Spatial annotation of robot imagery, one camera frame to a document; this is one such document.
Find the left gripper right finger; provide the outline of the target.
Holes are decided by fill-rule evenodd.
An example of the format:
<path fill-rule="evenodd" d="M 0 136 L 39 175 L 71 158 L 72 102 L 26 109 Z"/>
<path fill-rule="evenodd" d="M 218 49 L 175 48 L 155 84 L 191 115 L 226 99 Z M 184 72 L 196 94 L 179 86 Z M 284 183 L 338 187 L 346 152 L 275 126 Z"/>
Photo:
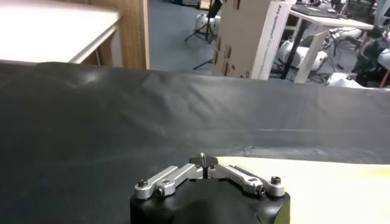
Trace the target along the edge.
<path fill-rule="evenodd" d="M 278 176 L 261 178 L 240 166 L 211 164 L 207 168 L 209 178 L 225 178 L 233 181 L 244 192 L 252 195 L 268 194 L 274 198 L 285 196 L 285 187 Z"/>

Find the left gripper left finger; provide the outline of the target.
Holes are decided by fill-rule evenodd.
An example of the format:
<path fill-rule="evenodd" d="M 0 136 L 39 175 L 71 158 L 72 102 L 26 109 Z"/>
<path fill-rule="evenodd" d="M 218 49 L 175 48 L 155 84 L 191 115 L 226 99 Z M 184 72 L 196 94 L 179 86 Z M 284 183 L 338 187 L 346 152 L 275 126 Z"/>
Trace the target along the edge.
<path fill-rule="evenodd" d="M 158 174 L 141 179 L 134 187 L 136 199 L 148 200 L 153 195 L 168 197 L 175 194 L 176 189 L 186 180 L 204 177 L 205 154 L 191 158 L 182 167 L 169 166 Z"/>

